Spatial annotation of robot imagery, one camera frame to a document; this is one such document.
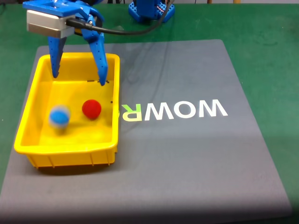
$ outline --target gray mat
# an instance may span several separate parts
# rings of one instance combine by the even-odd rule
[[[125,121],[121,106],[119,152],[109,167],[36,170],[13,150],[2,220],[221,223],[291,213],[222,41],[107,44],[106,51],[121,58],[121,104],[132,110],[140,104],[142,121]],[[38,49],[33,72],[47,53]],[[223,109],[212,110],[213,100]],[[178,107],[180,101],[192,110]],[[169,114],[157,119],[150,111],[145,120],[150,103],[157,113],[166,103]]]

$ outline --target red ball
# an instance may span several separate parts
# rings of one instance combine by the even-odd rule
[[[89,119],[96,119],[100,115],[101,110],[101,104],[94,99],[89,99],[82,106],[83,114]]]

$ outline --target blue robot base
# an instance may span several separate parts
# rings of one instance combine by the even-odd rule
[[[153,5],[152,7],[147,8],[146,12],[149,12],[147,14],[143,14],[142,11],[143,10],[139,10],[139,8],[137,8],[137,6],[135,6],[134,2],[132,2],[131,4],[129,4],[129,14],[137,21],[137,22],[143,22],[146,19],[149,20],[159,20],[164,12],[164,10],[166,9],[166,5],[163,4],[162,2],[160,2],[159,4],[157,4],[157,6]],[[174,5],[171,5],[163,22],[167,22],[173,15],[175,12],[175,7]]]

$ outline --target white letter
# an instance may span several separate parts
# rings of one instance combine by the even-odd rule
[[[182,114],[180,111],[179,111],[179,106],[181,106],[182,104],[186,104],[190,107],[190,113],[189,114]],[[195,115],[196,113],[196,109],[195,109],[195,106],[188,102],[188,101],[180,101],[180,102],[177,102],[175,105],[174,105],[174,112],[176,113],[177,116],[179,116],[180,118],[191,118]]]
[[[220,112],[222,113],[223,116],[227,116],[228,114],[225,112],[224,108],[220,104],[219,100],[213,99],[213,105],[212,105],[212,110],[210,107],[206,104],[205,100],[200,100],[199,101],[199,117],[203,118],[204,117],[204,106],[208,113],[211,115],[211,117],[216,116],[216,105],[218,106]]]
[[[154,113],[157,120],[162,120],[163,110],[164,109],[165,109],[165,111],[168,115],[168,118],[173,119],[173,115],[172,115],[167,103],[161,103],[159,113],[157,113],[157,110],[155,109],[154,104],[151,103],[151,104],[148,104],[148,107],[146,108],[146,113],[145,113],[144,120],[150,120],[150,110],[151,109],[152,109],[152,111],[153,111],[153,113]]]

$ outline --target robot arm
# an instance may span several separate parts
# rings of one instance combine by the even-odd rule
[[[129,5],[129,13],[139,22],[144,19],[158,22],[141,31],[110,30],[102,28],[103,16],[91,6],[103,0],[34,0],[23,3],[27,9],[27,30],[48,37],[52,74],[58,76],[60,60],[66,38],[82,35],[89,43],[98,68],[99,81],[105,85],[107,60],[104,49],[104,33],[115,35],[142,35],[166,22],[174,14],[174,0],[135,0]]]
[[[88,4],[68,0],[35,0],[24,2],[27,8],[27,30],[48,36],[52,74],[58,76],[60,60],[66,38],[75,34],[75,28],[66,25],[67,19],[79,19],[96,26],[95,18],[103,21],[102,15]],[[89,43],[98,68],[99,81],[105,85],[108,65],[104,49],[104,35],[96,31],[81,30]]]

